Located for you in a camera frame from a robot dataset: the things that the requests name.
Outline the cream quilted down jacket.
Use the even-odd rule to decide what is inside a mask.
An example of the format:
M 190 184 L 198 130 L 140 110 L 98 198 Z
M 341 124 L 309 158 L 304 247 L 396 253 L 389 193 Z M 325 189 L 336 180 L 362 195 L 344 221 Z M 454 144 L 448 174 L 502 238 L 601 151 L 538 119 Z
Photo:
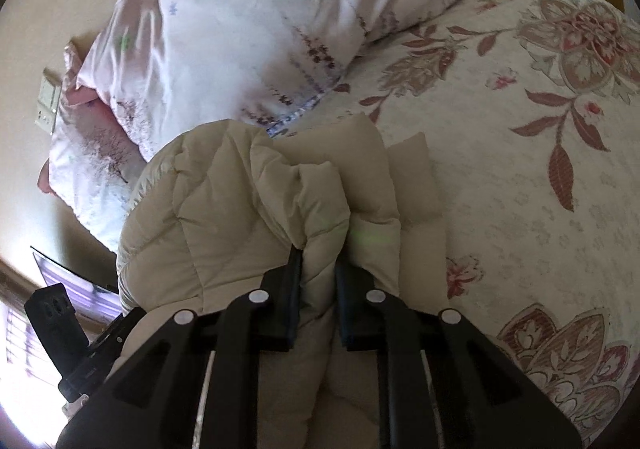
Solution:
M 388 146 L 357 114 L 290 138 L 235 121 L 177 137 L 146 165 L 122 227 L 120 302 L 144 310 L 122 356 L 178 310 L 225 309 L 295 248 L 304 307 L 292 351 L 260 361 L 259 446 L 374 448 L 375 357 L 338 340 L 333 269 L 347 250 L 409 307 L 447 305 L 444 209 L 423 134 Z

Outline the lavender print pillow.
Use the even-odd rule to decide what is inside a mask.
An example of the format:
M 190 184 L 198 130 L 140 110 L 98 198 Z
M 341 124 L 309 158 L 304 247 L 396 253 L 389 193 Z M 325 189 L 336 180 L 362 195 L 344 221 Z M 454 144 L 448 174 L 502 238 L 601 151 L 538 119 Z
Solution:
M 150 158 L 207 122 L 274 131 L 314 106 L 370 43 L 455 0 L 117 0 L 76 82 Z

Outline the white pink floral pillow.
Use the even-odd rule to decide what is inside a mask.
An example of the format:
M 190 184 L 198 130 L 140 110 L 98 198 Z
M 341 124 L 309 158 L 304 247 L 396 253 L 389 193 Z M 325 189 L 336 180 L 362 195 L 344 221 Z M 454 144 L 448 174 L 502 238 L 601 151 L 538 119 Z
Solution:
M 138 146 L 101 100 L 61 102 L 38 188 L 62 200 L 99 243 L 116 252 L 145 165 Z

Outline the white wall switch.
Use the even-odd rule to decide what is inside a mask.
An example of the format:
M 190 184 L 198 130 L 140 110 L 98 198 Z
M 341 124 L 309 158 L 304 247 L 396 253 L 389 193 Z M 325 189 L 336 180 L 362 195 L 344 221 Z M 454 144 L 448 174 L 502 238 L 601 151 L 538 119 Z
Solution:
M 52 74 L 43 71 L 36 101 L 35 124 L 49 135 L 54 130 L 61 94 L 61 83 Z

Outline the floral bed sheet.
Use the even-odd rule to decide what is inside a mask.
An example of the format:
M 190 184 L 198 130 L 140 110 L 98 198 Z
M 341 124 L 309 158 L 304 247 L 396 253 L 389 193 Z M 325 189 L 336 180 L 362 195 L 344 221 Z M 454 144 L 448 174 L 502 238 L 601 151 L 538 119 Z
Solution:
M 282 134 L 359 112 L 386 143 L 425 135 L 449 301 L 594 443 L 639 377 L 638 24 L 605 0 L 459 0 Z

